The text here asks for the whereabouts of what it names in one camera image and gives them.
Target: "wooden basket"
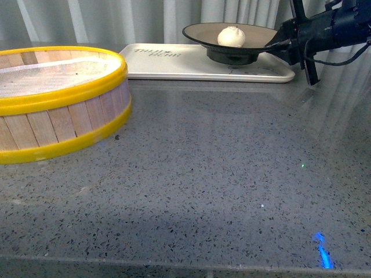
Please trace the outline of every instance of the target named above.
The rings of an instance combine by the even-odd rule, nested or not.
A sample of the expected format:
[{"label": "wooden basket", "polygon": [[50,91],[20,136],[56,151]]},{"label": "wooden basket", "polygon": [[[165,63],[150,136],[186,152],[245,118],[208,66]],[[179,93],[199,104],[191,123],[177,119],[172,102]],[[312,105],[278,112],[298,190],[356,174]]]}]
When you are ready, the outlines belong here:
[{"label": "wooden basket", "polygon": [[[65,70],[77,76],[77,65],[84,59],[91,68],[100,65],[103,73],[94,75],[99,77],[93,80],[78,80],[76,85],[37,91],[40,83],[46,87],[57,83],[57,78],[48,80],[43,74],[46,67],[57,69],[61,78],[73,83],[73,76],[66,76]],[[30,67],[30,74],[12,81],[10,76],[23,74]],[[127,75],[123,57],[104,49],[56,46],[0,52],[0,163],[49,159],[112,134],[131,113]],[[25,81],[34,83],[30,89],[34,92],[18,92]]]}]

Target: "gray countertop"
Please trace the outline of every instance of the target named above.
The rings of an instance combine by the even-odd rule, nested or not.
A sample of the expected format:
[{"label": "gray countertop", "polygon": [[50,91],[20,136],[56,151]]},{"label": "gray countertop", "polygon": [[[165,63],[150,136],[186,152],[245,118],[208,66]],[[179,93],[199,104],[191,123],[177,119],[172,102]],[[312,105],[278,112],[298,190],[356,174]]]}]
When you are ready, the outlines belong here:
[{"label": "gray countertop", "polygon": [[316,86],[297,67],[287,84],[130,80],[113,135],[0,165],[0,277],[371,277],[370,62]]}]

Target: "black cable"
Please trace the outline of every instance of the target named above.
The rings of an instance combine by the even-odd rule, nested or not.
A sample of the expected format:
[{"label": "black cable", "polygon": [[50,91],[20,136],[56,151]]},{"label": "black cable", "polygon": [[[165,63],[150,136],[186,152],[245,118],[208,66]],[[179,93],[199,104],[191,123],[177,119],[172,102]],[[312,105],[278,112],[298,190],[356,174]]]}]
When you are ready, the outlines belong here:
[{"label": "black cable", "polygon": [[310,58],[307,56],[307,52],[308,52],[308,42],[310,42],[311,39],[309,39],[307,41],[307,43],[305,44],[305,48],[304,48],[304,58],[306,60],[309,60],[309,61],[312,61],[312,62],[316,62],[316,63],[321,63],[321,64],[324,64],[324,65],[334,65],[334,66],[341,66],[341,65],[347,65],[347,64],[350,64],[351,62],[353,62],[355,59],[357,59],[363,52],[366,51],[366,49],[371,45],[371,40],[368,40],[367,43],[361,48],[359,49],[353,57],[351,57],[349,60],[347,61],[344,61],[344,62],[340,62],[340,63],[330,63],[330,62],[325,62],[325,61],[321,61],[321,60],[315,60],[313,58]]}]

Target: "white ball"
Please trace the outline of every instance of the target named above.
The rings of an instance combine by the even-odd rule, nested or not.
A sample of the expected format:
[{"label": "white ball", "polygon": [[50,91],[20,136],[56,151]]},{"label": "white ball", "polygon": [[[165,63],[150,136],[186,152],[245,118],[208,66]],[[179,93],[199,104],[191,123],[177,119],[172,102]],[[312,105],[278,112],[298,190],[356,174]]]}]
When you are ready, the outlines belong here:
[{"label": "white ball", "polygon": [[242,47],[245,43],[245,33],[235,26],[228,26],[218,35],[218,44],[222,46]]}]

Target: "yellow rim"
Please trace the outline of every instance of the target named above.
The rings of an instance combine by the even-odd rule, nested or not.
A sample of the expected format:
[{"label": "yellow rim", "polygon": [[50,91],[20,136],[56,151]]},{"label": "yellow rim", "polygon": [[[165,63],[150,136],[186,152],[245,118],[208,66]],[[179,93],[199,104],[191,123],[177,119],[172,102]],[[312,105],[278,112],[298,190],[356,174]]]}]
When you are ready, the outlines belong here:
[{"label": "yellow rim", "polygon": [[51,145],[30,149],[18,149],[14,151],[0,151],[0,164],[39,161],[54,158],[56,156],[66,155],[68,153],[86,148],[108,137],[113,132],[118,130],[129,119],[131,111],[132,98],[130,97],[129,105],[125,108],[123,113],[99,129],[86,133],[80,137]]},{"label": "yellow rim", "polygon": [[0,98],[0,116],[38,112],[47,109],[67,106],[73,103],[79,103],[80,101],[85,101],[87,99],[99,96],[102,93],[105,93],[117,87],[128,76],[128,66],[126,65],[125,59],[120,54],[112,52],[110,50],[95,47],[86,46],[32,47],[0,51],[0,56],[48,50],[79,50],[105,53],[119,59],[120,66],[114,72],[102,78],[96,79],[85,84],[76,85],[74,87],[69,87],[46,93],[32,94],[29,96]]}]

